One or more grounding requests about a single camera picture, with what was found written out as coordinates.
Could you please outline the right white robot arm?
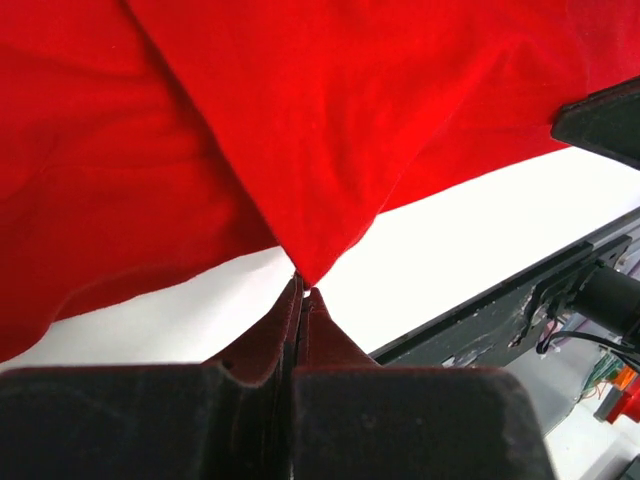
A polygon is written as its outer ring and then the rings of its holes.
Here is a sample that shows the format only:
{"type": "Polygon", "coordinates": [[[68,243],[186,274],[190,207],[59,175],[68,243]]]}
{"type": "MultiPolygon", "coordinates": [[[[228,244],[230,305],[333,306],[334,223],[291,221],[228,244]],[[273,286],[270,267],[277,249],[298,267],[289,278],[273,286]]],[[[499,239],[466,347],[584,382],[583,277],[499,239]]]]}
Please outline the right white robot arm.
{"type": "MultiPolygon", "coordinates": [[[[637,171],[639,169],[639,78],[600,90],[562,108],[553,139],[637,171]]],[[[581,275],[567,306],[639,348],[639,281],[615,268],[619,256],[606,254],[581,275]]]]}

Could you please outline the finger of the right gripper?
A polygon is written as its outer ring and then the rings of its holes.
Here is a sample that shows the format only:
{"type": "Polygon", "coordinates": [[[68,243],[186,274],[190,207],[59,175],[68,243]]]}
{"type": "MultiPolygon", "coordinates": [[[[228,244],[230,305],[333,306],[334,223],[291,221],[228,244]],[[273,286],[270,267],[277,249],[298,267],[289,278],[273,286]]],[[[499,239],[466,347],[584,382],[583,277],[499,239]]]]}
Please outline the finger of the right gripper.
{"type": "Polygon", "coordinates": [[[563,106],[554,140],[639,169],[639,77],[563,106]]]}

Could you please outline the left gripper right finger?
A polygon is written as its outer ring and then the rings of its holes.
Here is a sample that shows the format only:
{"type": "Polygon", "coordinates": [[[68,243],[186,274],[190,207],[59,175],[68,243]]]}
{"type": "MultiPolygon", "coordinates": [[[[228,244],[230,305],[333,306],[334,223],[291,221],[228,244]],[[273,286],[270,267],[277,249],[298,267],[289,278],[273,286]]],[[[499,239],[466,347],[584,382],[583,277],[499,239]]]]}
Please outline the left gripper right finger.
{"type": "Polygon", "coordinates": [[[297,479],[552,479],[529,396],[495,368],[377,364],[304,301],[293,373],[297,479]]]}

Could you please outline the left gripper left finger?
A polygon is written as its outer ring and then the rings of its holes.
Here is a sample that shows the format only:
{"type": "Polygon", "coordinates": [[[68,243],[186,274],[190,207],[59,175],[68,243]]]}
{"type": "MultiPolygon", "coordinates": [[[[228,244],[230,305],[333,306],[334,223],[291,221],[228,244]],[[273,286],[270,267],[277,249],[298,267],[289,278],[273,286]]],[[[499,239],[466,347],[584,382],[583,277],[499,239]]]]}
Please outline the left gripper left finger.
{"type": "Polygon", "coordinates": [[[200,363],[1,376],[5,479],[286,479],[303,282],[200,363]]]}

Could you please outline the red t shirt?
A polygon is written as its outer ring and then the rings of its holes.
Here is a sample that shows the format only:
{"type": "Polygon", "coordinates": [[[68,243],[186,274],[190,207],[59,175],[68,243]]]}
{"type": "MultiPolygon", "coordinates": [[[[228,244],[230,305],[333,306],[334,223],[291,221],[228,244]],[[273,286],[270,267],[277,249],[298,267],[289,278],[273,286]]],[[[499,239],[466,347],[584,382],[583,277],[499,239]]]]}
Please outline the red t shirt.
{"type": "Polygon", "coordinates": [[[1,357],[274,246],[315,283],[638,73],[635,1],[5,1],[1,357]]]}

